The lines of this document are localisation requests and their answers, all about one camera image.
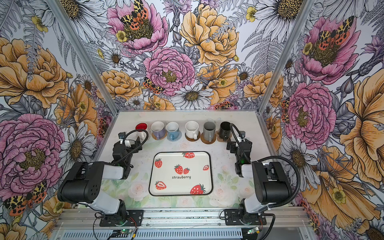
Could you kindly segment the black mug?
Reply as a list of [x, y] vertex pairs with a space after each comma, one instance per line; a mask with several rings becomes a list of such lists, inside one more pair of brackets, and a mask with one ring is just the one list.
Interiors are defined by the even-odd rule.
[[229, 137], [229, 134], [232, 133], [231, 132], [231, 127], [230, 127], [230, 122], [222, 122], [220, 124], [220, 128], [219, 128], [219, 135], [222, 139], [226, 139]]

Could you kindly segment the red interior mug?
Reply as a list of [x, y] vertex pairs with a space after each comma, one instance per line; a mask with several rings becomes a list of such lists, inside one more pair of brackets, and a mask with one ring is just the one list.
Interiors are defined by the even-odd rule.
[[148, 129], [148, 124], [147, 123], [138, 123], [136, 125], [135, 129], [138, 130], [136, 132], [137, 137], [140, 138], [141, 141], [143, 141], [147, 136], [144, 131], [146, 131]]

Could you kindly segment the paw shaped wooden coaster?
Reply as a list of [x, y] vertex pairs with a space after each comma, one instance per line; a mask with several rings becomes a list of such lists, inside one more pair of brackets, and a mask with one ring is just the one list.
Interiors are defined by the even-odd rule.
[[228, 142], [228, 141], [231, 141], [231, 137], [233, 136], [232, 133], [230, 133], [228, 138], [226, 138], [226, 139], [222, 139], [222, 138], [220, 137], [218, 131], [215, 132], [215, 135], [216, 135], [216, 137], [217, 137], [217, 141], [220, 142], [220, 143], [226, 143], [226, 142]]

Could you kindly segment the woven rattan coaster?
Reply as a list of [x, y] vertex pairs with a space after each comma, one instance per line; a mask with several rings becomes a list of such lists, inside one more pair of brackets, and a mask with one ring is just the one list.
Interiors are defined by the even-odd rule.
[[167, 137], [167, 135], [168, 135], [167, 132], [165, 132], [164, 135], [159, 135], [159, 136], [155, 135], [155, 133], [152, 132], [152, 138], [153, 138], [154, 140], [156, 140], [156, 141], [163, 140], [164, 138]]

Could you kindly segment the grey mug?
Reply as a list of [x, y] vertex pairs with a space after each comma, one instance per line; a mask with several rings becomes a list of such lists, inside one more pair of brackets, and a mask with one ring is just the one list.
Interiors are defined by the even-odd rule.
[[216, 124], [214, 122], [204, 123], [203, 136], [206, 140], [211, 141], [216, 132]]

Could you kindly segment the plain round wooden coaster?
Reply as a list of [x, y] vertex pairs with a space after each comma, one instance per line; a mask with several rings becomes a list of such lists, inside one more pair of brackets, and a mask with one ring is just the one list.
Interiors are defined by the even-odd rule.
[[201, 136], [200, 139], [201, 139], [201, 141], [202, 141], [204, 144], [206, 144], [206, 145], [211, 145], [211, 144], [213, 144], [213, 143], [216, 141], [217, 136], [214, 135], [214, 136], [213, 136], [213, 139], [212, 139], [211, 141], [206, 140], [206, 139], [204, 138], [204, 136]]

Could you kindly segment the white mug purple handle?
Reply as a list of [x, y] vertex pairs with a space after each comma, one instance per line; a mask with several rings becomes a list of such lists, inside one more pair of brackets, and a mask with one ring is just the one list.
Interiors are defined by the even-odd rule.
[[157, 136], [164, 135], [166, 132], [165, 124], [161, 121], [156, 121], [151, 125], [151, 131]]

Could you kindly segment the scratched dark wooden coaster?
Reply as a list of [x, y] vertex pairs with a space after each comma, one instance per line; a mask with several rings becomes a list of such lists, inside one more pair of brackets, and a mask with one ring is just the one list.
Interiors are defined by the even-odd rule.
[[187, 136], [187, 134], [185, 134], [185, 138], [186, 138], [186, 140], [189, 141], [189, 142], [196, 142], [197, 140], [200, 139], [200, 137], [201, 137], [201, 133], [199, 133], [199, 134], [197, 135], [197, 138], [196, 138], [196, 139], [194, 139], [194, 138], [189, 138], [189, 137]]

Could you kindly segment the white mug blue handle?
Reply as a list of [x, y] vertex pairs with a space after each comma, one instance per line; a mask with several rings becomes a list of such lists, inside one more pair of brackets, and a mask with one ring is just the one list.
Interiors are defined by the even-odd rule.
[[168, 132], [180, 132], [179, 124], [176, 122], [170, 122], [166, 126], [167, 133]]

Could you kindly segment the grey braided coaster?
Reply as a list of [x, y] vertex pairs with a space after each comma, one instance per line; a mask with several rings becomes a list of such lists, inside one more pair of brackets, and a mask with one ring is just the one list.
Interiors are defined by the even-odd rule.
[[182, 137], [181, 132], [168, 132], [167, 139], [171, 142], [176, 142]]

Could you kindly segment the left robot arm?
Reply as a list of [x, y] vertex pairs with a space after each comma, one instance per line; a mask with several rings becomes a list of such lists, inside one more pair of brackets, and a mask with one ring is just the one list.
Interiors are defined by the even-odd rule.
[[126, 180], [133, 168], [134, 153], [139, 152], [141, 140], [128, 140], [115, 143], [113, 161], [86, 163], [79, 162], [69, 170], [61, 183], [57, 196], [62, 202], [86, 205], [99, 211], [103, 221], [101, 226], [122, 226], [129, 220], [123, 200], [113, 198], [101, 190], [103, 180]]

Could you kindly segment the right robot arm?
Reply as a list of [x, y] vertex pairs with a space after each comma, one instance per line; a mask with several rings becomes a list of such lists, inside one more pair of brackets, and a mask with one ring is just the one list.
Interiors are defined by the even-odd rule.
[[236, 157], [235, 172], [241, 178], [252, 179], [254, 193], [241, 200], [237, 210], [224, 210], [227, 226], [264, 225], [262, 214], [273, 204], [283, 203], [293, 193], [280, 162], [248, 161], [252, 143], [227, 141], [227, 150]]

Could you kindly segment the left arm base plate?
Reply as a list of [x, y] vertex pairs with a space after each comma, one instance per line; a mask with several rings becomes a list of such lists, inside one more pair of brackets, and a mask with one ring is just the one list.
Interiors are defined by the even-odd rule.
[[101, 219], [100, 227], [140, 227], [143, 220], [143, 210], [127, 210], [125, 214], [106, 215]]

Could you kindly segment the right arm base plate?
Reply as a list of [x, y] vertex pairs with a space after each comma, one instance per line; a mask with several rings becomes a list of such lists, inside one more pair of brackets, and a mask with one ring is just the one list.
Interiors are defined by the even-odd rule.
[[249, 214], [240, 209], [225, 209], [224, 218], [227, 226], [264, 226], [267, 224], [264, 216]]

